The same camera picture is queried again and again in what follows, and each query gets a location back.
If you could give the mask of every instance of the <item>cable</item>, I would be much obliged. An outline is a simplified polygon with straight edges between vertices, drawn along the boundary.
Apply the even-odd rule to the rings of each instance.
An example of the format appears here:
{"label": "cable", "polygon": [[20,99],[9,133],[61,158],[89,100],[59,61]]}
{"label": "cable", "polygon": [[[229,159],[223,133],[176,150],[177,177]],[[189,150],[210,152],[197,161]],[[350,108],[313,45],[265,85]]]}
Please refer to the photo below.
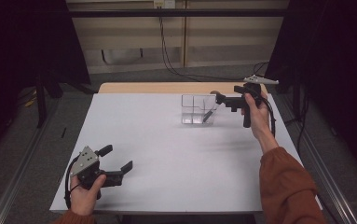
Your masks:
{"label": "cable", "polygon": [[70,165],[67,168],[67,172],[65,174],[65,195],[64,195],[64,199],[65,199],[65,204],[67,205],[67,208],[71,208],[71,191],[68,189],[68,176],[70,175],[71,172],[71,168],[73,168],[74,163],[78,160],[79,156],[75,157]]}
{"label": "cable", "polygon": [[82,183],[79,182],[79,184],[77,184],[75,187],[73,187],[73,188],[70,190],[70,193],[71,193],[74,189],[76,189],[77,187],[79,187],[81,184],[82,184]]}
{"label": "cable", "polygon": [[271,121],[271,133],[273,136],[276,136],[276,120],[274,118],[274,111],[273,107],[271,106],[270,102],[268,99],[264,98],[262,95],[258,94],[256,91],[252,90],[251,88],[245,88],[247,91],[250,91],[251,93],[255,94],[259,99],[262,100],[262,102],[266,105],[268,108],[268,113],[270,115],[270,121]]}
{"label": "cable", "polygon": [[297,154],[299,155],[299,157],[301,157],[300,155],[300,141],[301,138],[303,136],[303,132],[306,126],[306,116],[307,116],[307,112],[309,111],[309,92],[307,89],[305,89],[305,93],[304,93],[304,97],[303,97],[303,106],[302,106],[302,110],[300,112],[300,117],[301,117],[301,122],[302,122],[302,127],[300,128],[300,133],[299,136],[297,138],[297,147],[296,147],[296,151]]}
{"label": "cable", "polygon": [[179,72],[177,72],[173,68],[173,66],[172,66],[172,64],[170,62],[169,54],[167,53],[167,46],[166,46],[166,41],[165,41],[165,38],[164,38],[164,26],[163,26],[163,18],[162,17],[159,17],[159,23],[160,23],[160,36],[161,36],[161,53],[162,53],[162,56],[163,56],[164,65],[165,65],[165,67],[167,68],[167,70],[170,73],[175,74],[175,75],[177,75],[179,77],[186,77],[186,78],[189,78],[189,79],[197,81],[197,82],[201,82],[201,81],[198,80],[198,79],[195,79],[193,77],[207,77],[207,78],[229,80],[229,81],[241,81],[241,80],[244,80],[244,77],[243,78],[241,78],[241,77],[240,78],[228,78],[228,77],[210,77],[210,76],[192,75],[192,74],[183,75],[183,74],[180,74]]}
{"label": "cable", "polygon": [[265,64],[268,64],[268,62],[257,63],[256,65],[254,65],[254,75],[257,75],[257,76],[259,76],[259,77],[263,77],[263,76],[258,75],[257,72],[259,72],[259,70],[260,70]]}

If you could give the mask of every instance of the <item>white tabletop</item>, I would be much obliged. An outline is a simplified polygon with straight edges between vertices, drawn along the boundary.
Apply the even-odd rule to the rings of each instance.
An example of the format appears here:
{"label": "white tabletop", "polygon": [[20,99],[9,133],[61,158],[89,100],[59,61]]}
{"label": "white tabletop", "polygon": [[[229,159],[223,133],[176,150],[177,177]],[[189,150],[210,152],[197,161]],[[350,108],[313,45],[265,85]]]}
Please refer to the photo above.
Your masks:
{"label": "white tabletop", "polygon": [[[101,169],[133,169],[120,187],[102,189],[96,212],[232,214],[261,211],[260,146],[243,116],[219,106],[213,126],[181,123],[182,94],[95,94],[71,159],[84,146],[113,145]],[[276,139],[300,161],[271,95]],[[64,181],[51,211],[66,210]]]}

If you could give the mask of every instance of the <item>clear plastic box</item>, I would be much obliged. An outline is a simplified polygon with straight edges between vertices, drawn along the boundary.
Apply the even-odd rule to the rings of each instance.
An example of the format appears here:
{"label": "clear plastic box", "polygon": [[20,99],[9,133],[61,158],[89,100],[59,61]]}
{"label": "clear plastic box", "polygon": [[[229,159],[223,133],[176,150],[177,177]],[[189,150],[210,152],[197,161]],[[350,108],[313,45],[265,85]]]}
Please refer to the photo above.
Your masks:
{"label": "clear plastic box", "polygon": [[215,95],[182,95],[182,123],[213,124],[217,104]]}

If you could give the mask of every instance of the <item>black curtain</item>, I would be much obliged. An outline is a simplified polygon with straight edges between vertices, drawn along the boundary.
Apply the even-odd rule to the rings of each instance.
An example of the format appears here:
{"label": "black curtain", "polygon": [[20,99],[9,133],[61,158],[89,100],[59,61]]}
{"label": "black curtain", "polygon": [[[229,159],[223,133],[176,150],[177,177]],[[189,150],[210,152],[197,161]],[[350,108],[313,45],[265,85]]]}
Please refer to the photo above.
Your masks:
{"label": "black curtain", "polygon": [[73,22],[50,13],[56,11],[68,11],[64,0],[0,0],[0,135],[14,118],[18,93],[38,74],[89,83]]}
{"label": "black curtain", "polygon": [[266,76],[282,81],[280,91],[299,78],[357,159],[357,1],[291,0],[290,7],[306,12],[304,2],[316,7],[284,19]]}

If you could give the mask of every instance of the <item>gray floor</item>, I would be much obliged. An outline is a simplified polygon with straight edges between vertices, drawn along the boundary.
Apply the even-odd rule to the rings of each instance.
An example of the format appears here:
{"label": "gray floor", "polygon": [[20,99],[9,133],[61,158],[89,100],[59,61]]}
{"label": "gray floor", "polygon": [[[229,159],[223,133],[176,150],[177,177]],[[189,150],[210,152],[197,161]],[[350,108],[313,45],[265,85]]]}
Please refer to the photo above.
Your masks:
{"label": "gray floor", "polygon": [[[250,75],[249,65],[209,66],[176,69],[182,74],[207,75],[214,77],[239,78]],[[106,81],[190,81],[187,78],[173,75],[166,69],[122,72],[114,74],[92,75],[92,85],[98,90]],[[217,81],[212,78],[200,78],[202,81]],[[18,185],[18,191],[13,195],[7,215],[1,218],[5,223],[49,223],[59,215],[49,212],[57,187],[62,179],[66,164],[75,146],[84,118],[86,117],[91,95],[86,95],[62,84],[64,95],[61,99],[47,97],[49,122],[44,134],[39,139],[34,155]],[[292,94],[277,94],[272,87],[268,90],[273,94],[277,107],[284,120],[291,119],[290,102]],[[335,135],[316,105],[310,102],[307,115],[306,132],[320,153],[331,176],[336,181],[347,199],[354,215],[357,217],[357,161],[351,156],[343,139]],[[26,149],[37,132],[36,104],[30,107],[18,106],[18,113],[0,140],[0,198],[6,192],[9,181],[19,167]],[[294,143],[299,131],[295,123],[287,126]],[[320,195],[330,208],[339,223],[343,223],[335,208],[315,165],[310,159],[308,145],[301,141],[301,155],[305,167],[314,177]],[[334,223],[328,213],[324,214],[330,223]],[[262,214],[255,214],[257,223],[264,223]],[[117,223],[115,216],[98,215],[99,223]],[[245,223],[244,216],[168,216],[168,217],[134,217],[133,223]]]}

